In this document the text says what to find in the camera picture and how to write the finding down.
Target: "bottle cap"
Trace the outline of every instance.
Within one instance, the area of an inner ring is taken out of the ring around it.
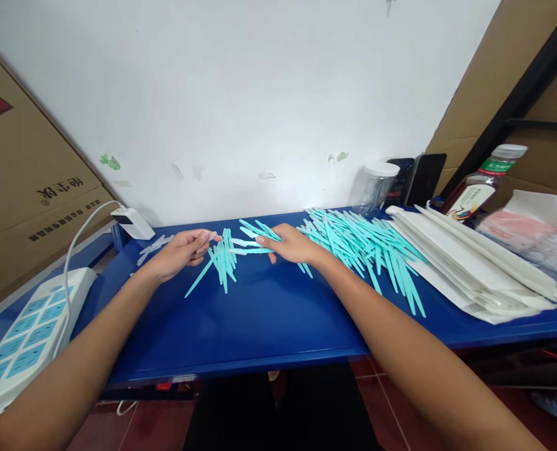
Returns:
[[[379,160],[374,160],[364,165],[364,172],[376,177],[394,177],[399,174],[399,170],[400,167],[398,165]]]
[[[518,144],[500,144],[491,152],[494,157],[500,158],[520,158],[527,151],[527,146]]]

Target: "tiled floor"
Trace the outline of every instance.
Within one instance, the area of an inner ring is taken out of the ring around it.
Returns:
[[[444,450],[435,430],[399,392],[372,358],[351,363],[378,441],[387,451]],[[284,393],[284,373],[273,383]],[[557,451],[557,418],[541,411],[521,390],[494,389],[550,451]],[[195,401],[140,402],[122,417],[117,403],[97,406],[72,441],[70,451],[180,450]]]

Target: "charging cable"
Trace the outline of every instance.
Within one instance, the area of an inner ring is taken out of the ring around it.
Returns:
[[[67,330],[67,325],[70,323],[70,315],[71,315],[71,306],[70,306],[70,288],[69,288],[69,284],[68,284],[68,268],[70,266],[70,259],[71,259],[71,252],[73,251],[74,246],[76,245],[76,241],[78,240],[78,238],[80,238],[81,233],[84,231],[84,229],[86,229],[87,225],[90,223],[90,220],[92,218],[94,218],[95,214],[97,214],[99,212],[99,210],[103,207],[106,207],[109,204],[112,204],[116,202],[121,208],[124,208],[124,206],[119,203],[119,201],[117,200],[110,200],[109,202],[105,202],[103,205],[100,205],[99,208],[97,208],[96,210],[94,210],[89,218],[86,220],[86,222],[84,224],[82,224],[82,226],[80,227],[80,230],[78,230],[78,233],[76,233],[76,236],[74,236],[71,244],[70,244],[70,248],[67,251],[67,256],[65,257],[65,266],[63,267],[63,284],[65,285],[65,299],[67,301],[67,319],[65,321],[65,324],[63,325],[63,331],[61,332],[61,334],[59,335],[59,341],[57,342],[57,346],[55,348],[55,353],[53,353],[53,358],[57,357],[57,352],[59,352],[59,347],[61,346],[61,342],[63,341],[63,336],[65,335],[65,331]]]
[[[122,415],[125,415],[126,413],[128,413],[130,411],[130,409],[132,409],[132,407],[134,407],[136,404],[138,404],[138,401],[134,401],[132,402],[132,404],[130,404],[130,407],[128,407],[126,410],[122,411],[122,406],[126,401],[120,401],[119,405],[117,406],[117,410],[115,410],[115,413],[117,414],[118,417],[121,417]]]

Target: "smartphone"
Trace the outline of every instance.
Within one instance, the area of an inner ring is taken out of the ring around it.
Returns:
[[[408,180],[412,174],[412,169],[414,169],[414,161],[414,158],[391,158],[387,161],[387,163],[399,166],[399,173],[387,193],[385,207],[400,205],[403,202],[408,187]]]
[[[445,160],[447,160],[446,153],[424,154],[416,157],[410,188],[403,203],[406,207],[414,205],[424,207],[433,197]]]

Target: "white power strip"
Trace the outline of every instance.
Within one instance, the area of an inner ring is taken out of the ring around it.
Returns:
[[[36,289],[0,342],[0,413],[55,357],[59,340],[59,351],[67,346],[96,275],[90,268],[68,273],[69,311],[62,274]]]

